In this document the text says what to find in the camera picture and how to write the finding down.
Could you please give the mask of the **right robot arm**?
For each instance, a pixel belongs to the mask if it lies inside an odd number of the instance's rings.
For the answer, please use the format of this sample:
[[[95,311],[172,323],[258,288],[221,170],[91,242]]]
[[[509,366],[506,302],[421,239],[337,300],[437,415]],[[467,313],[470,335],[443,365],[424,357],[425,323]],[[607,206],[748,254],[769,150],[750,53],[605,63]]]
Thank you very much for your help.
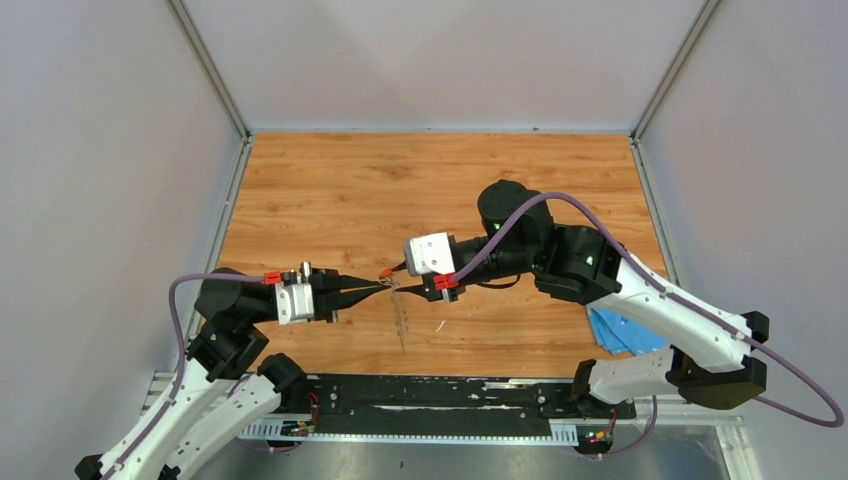
[[[753,355],[769,334],[757,311],[732,314],[652,271],[590,217],[554,221],[548,196],[501,180],[478,197],[485,233],[465,241],[439,232],[408,240],[403,268],[429,301],[455,301],[470,285],[529,274],[553,299],[616,313],[665,340],[623,360],[585,360],[571,403],[584,417],[636,397],[676,394],[695,405],[730,410],[761,395],[767,367]]]

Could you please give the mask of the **silver key with red tag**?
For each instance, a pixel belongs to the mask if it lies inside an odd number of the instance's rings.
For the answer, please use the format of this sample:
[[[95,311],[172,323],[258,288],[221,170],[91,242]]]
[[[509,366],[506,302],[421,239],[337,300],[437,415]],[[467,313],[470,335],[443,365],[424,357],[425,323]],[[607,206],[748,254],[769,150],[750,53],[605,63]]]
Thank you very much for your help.
[[[393,275],[394,275],[393,269],[392,268],[386,268],[378,275],[378,282],[381,285],[391,286],[392,282],[393,282],[393,280],[392,280]]]

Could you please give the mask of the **metal key organizer plate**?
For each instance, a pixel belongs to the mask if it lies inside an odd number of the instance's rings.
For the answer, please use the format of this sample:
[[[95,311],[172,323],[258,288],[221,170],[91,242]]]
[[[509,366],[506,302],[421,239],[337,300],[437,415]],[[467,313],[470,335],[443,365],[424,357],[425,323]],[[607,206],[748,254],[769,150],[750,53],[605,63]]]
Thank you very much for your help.
[[[397,336],[402,352],[406,353],[407,315],[402,305],[402,293],[399,291],[399,284],[393,275],[389,277],[389,286]]]

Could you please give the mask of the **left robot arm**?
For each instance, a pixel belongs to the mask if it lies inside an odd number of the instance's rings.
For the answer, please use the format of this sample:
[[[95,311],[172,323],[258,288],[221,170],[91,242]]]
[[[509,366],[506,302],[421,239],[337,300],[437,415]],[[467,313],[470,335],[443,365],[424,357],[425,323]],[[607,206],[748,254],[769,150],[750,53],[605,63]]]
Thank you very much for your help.
[[[239,432],[276,408],[298,411],[306,400],[306,373],[290,357],[273,354],[254,374],[249,368],[269,340],[258,324],[336,321],[339,311],[387,289],[387,284],[332,269],[250,276],[229,268],[174,280],[201,283],[194,309],[205,320],[181,350],[169,386],[111,449],[82,458],[79,479],[190,479]]]

